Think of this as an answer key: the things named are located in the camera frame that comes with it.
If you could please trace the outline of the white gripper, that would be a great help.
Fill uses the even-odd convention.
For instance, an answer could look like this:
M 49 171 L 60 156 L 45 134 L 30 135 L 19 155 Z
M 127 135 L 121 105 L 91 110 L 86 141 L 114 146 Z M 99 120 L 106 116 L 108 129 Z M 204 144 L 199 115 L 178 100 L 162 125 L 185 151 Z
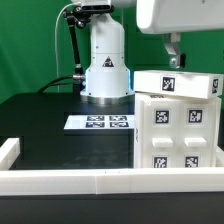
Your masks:
M 142 33 L 164 34 L 170 67 L 184 68 L 186 54 L 177 32 L 223 29 L 224 0 L 137 0 L 136 20 Z

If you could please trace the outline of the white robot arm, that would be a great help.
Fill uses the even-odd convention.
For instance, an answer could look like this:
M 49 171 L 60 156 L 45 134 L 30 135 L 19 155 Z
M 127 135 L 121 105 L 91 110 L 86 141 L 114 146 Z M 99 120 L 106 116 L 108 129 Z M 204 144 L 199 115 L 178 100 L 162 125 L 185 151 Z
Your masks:
M 124 63 L 124 29 L 112 19 L 116 8 L 135 7 L 137 27 L 161 34 L 170 65 L 183 68 L 186 56 L 178 48 L 183 32 L 224 29 L 224 0 L 71 0 L 75 25 L 90 26 L 91 64 L 86 71 L 84 99 L 106 103 L 132 94 Z

